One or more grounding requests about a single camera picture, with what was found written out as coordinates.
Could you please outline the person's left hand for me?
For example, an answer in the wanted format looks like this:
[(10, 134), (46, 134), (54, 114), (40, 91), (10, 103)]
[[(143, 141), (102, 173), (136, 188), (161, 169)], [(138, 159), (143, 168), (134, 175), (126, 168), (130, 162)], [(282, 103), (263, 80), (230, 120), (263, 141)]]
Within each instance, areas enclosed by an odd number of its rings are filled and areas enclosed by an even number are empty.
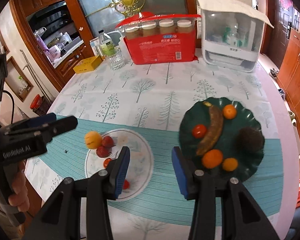
[(20, 161), (18, 163), (18, 172), (12, 181), (13, 194), (8, 198), (9, 204), (17, 207), (19, 212), (26, 212), (30, 207), (24, 169), (25, 161)]

